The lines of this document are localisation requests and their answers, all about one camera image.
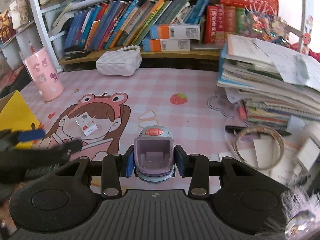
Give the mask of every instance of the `barcode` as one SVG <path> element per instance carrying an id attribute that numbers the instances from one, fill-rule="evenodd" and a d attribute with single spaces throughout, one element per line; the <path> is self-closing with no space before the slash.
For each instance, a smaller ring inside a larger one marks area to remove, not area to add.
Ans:
<path id="1" fill-rule="evenodd" d="M 186 36 L 188 38 L 198 38 L 199 32 L 197 28 L 186 28 Z"/>
<path id="2" fill-rule="evenodd" d="M 170 38 L 174 38 L 174 29 L 170 28 Z"/>
<path id="3" fill-rule="evenodd" d="M 187 41 L 178 41 L 179 49 L 186 49 L 187 48 Z"/>
<path id="4" fill-rule="evenodd" d="M 165 41 L 161 41 L 162 50 L 165 49 Z"/>

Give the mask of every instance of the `strawberry illustration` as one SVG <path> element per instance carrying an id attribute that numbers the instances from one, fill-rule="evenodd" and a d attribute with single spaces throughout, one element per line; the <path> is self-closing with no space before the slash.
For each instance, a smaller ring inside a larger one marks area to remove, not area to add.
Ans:
<path id="1" fill-rule="evenodd" d="M 187 96 L 182 93 L 174 94 L 172 97 L 170 97 L 170 103 L 173 105 L 182 105 L 187 101 Z"/>

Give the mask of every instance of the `yellow paper box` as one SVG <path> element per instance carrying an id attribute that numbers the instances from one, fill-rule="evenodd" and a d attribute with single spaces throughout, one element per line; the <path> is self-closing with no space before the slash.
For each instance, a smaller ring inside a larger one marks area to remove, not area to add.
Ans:
<path id="1" fill-rule="evenodd" d="M 18 90 L 0 99 L 0 130 L 31 130 L 39 121 L 31 112 Z M 30 149 L 32 141 L 19 143 L 16 149 Z"/>

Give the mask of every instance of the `ribbed surface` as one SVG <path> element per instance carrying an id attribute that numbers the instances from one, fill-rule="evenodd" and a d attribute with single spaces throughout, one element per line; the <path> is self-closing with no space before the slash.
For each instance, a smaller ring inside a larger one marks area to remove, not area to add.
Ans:
<path id="1" fill-rule="evenodd" d="M 129 190 L 119 200 L 104 201 L 97 213 L 77 228 L 56 234 L 36 234 L 21 229 L 11 239 L 246 240 L 267 238 L 246 235 L 229 228 L 214 215 L 206 201 L 192 200 L 185 196 L 183 190 Z"/>

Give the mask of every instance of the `pink cylinder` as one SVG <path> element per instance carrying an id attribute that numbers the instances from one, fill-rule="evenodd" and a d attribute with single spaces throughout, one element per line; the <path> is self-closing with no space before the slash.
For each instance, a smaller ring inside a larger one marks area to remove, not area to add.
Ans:
<path id="1" fill-rule="evenodd" d="M 45 48 L 26 58 L 24 64 L 44 101 L 51 101 L 63 92 L 60 78 Z"/>

